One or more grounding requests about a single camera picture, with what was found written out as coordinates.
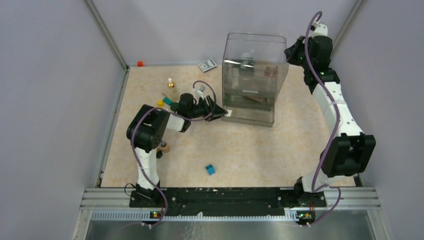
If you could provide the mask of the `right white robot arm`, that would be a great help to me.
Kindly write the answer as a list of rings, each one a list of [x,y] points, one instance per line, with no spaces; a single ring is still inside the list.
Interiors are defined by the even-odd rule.
[[[293,200],[307,206],[333,183],[366,170],[376,139],[355,121],[342,93],[337,72],[330,67],[333,40],[325,24],[315,21],[284,53],[290,65],[303,68],[304,82],[325,118],[330,138],[321,152],[316,170],[300,177]]]

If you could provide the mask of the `foundation bottle black cap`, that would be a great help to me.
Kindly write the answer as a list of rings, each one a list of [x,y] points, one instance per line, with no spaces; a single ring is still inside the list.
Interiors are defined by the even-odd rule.
[[[163,141],[160,144],[160,149],[163,153],[169,153],[170,152],[170,146],[166,141]]]

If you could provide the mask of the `blue toy brick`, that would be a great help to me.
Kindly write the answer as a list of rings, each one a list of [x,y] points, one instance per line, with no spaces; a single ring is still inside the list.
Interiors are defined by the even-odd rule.
[[[216,173],[215,167],[212,164],[209,164],[205,167],[209,176],[214,175]]]

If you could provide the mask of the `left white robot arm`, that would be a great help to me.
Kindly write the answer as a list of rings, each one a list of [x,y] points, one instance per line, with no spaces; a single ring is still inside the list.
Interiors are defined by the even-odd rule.
[[[160,188],[157,161],[165,152],[165,131],[184,133],[192,122],[211,122],[228,114],[217,104],[216,95],[203,95],[204,86],[195,89],[198,98],[183,93],[171,110],[144,104],[126,130],[126,137],[135,156],[138,179],[130,195],[131,208],[154,207],[167,204],[165,193]]]

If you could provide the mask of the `clear acrylic makeup organizer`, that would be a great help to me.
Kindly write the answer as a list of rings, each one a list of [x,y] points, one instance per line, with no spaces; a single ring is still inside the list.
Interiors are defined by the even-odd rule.
[[[285,36],[230,32],[222,58],[222,107],[230,123],[271,128],[287,77]]]

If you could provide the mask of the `clear pump bottle gold collar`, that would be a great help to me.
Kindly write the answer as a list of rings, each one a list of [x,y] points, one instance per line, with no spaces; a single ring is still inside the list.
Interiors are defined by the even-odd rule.
[[[171,77],[168,78],[167,83],[168,83],[169,91],[171,93],[172,100],[174,102],[177,102],[179,100],[180,95],[179,95],[179,91],[178,91],[176,83]]]

